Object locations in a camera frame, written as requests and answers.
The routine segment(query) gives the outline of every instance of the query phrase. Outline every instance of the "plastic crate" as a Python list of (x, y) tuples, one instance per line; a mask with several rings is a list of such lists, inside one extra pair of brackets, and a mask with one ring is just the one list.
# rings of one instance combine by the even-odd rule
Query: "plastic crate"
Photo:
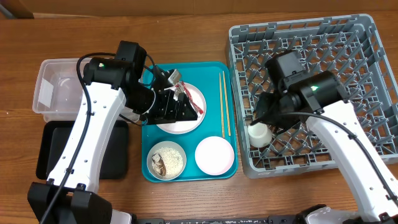
[(267, 147), (249, 144), (248, 124), (259, 95), (273, 91), (264, 64), (290, 49), (300, 54), (302, 66), (310, 73), (330, 70), (340, 79), (383, 161), (398, 162), (397, 83), (372, 17), (357, 14), (230, 28), (229, 69), (244, 173), (260, 178), (336, 167), (327, 148), (305, 124), (273, 136)]

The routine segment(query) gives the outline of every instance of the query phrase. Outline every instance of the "translucent container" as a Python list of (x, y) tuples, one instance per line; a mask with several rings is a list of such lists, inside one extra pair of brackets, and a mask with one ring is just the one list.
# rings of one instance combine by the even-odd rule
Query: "translucent container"
[[(90, 61), (86, 58), (81, 63), (81, 74), (84, 66)], [(44, 121), (74, 121), (77, 117), (83, 89), (76, 74), (78, 58), (48, 59), (40, 66), (37, 76), (32, 109), (43, 114)], [(137, 121), (139, 116), (132, 109), (124, 108), (124, 116)]]

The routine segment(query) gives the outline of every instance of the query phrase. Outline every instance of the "gray dish rack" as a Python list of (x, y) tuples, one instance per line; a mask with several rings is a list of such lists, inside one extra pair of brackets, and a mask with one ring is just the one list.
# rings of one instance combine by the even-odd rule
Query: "gray dish rack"
[(259, 95), (273, 87), (264, 64), (296, 50), (316, 75), (333, 72), (350, 95), (368, 138), (386, 164), (398, 162), (397, 83), (371, 16), (356, 14), (233, 26), (229, 69), (236, 105), (243, 171), (250, 178), (336, 168), (328, 149), (305, 124), (273, 136), (264, 148), (249, 144), (248, 124)]

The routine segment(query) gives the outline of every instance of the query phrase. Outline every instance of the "blue tray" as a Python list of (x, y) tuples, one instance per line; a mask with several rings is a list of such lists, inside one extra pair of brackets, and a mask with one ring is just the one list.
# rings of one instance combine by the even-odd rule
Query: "blue tray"
[[(147, 155), (149, 150), (158, 142), (173, 141), (179, 144), (187, 155), (187, 166), (182, 174), (173, 181), (227, 179), (232, 177), (238, 169), (238, 154), (236, 152), (235, 120), (232, 101), (231, 80), (228, 68), (221, 62), (196, 62), (175, 63), (159, 65), (164, 70), (177, 68), (182, 74), (182, 80), (197, 87), (205, 96), (207, 112), (205, 119), (193, 131), (185, 134), (169, 134), (156, 125), (142, 127), (142, 174), (151, 182), (166, 182), (156, 179), (147, 168)], [(231, 123), (231, 136), (228, 136), (226, 110), (224, 102), (224, 128), (225, 139), (232, 145), (235, 160), (232, 167), (225, 174), (212, 176), (202, 172), (195, 162), (195, 150), (200, 141), (210, 136), (222, 137), (221, 133), (221, 108), (220, 108), (220, 83), (218, 74), (225, 72), (226, 90), (228, 94), (229, 121)], [(152, 74), (144, 73), (144, 83), (150, 83)]]

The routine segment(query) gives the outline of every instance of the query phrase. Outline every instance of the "wooden table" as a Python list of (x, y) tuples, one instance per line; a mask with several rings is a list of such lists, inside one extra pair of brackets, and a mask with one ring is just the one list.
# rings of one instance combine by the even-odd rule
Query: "wooden table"
[[(0, 222), (37, 223), (27, 202), (35, 176), (43, 117), (32, 111), (40, 64), (115, 52), (120, 40), (140, 43), (157, 63), (219, 60), (226, 63), (233, 25), (359, 12), (267, 13), (219, 16), (106, 17), (0, 21)], [(398, 75), (398, 12), (367, 12), (376, 21)], [(141, 173), (141, 130), (130, 126), (129, 171), (123, 180), (102, 180), (99, 195), (113, 208), (139, 218), (266, 217), (294, 214), (318, 203), (356, 210), (337, 169), (268, 179), (248, 179), (239, 169), (228, 180), (153, 184)], [(398, 165), (389, 166), (398, 176)]]

